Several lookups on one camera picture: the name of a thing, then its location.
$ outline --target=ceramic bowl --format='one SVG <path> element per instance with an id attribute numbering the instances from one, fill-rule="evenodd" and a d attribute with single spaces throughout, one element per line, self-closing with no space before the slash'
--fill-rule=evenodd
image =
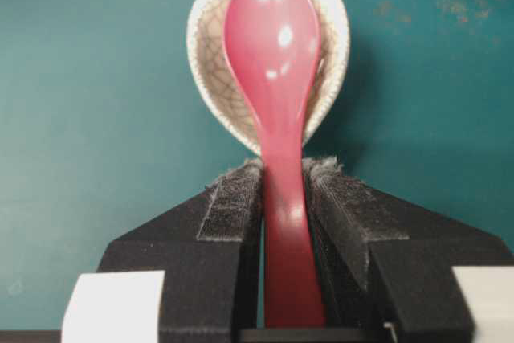
<path id="1" fill-rule="evenodd" d="M 211 112 L 238 140 L 260 154 L 251 114 L 222 48 L 230 0 L 195 0 L 187 23 L 187 53 L 194 81 Z M 311 0 L 320 22 L 318 71 L 308 98 L 303 143 L 313 135 L 341 90 L 349 57 L 349 24 L 342 0 Z"/>

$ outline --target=bowl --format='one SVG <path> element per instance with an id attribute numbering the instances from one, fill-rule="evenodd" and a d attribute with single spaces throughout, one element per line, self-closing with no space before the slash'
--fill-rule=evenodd
<path id="1" fill-rule="evenodd" d="M 209 110 L 238 140 L 260 154 L 259 138 L 223 54 L 222 31 L 230 0 L 195 0 L 186 45 L 194 81 Z M 311 0 L 320 23 L 320 57 L 305 113 L 303 144 L 341 90 L 349 58 L 349 24 L 342 0 Z"/>

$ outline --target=teal wall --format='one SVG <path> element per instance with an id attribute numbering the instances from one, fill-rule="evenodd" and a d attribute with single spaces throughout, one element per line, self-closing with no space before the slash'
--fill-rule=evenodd
<path id="1" fill-rule="evenodd" d="M 194 0 L 0 0 L 0 329 L 58 328 L 109 240 L 249 151 L 202 103 Z M 306 147 L 514 248 L 514 0 L 345 0 L 343 92 Z"/>

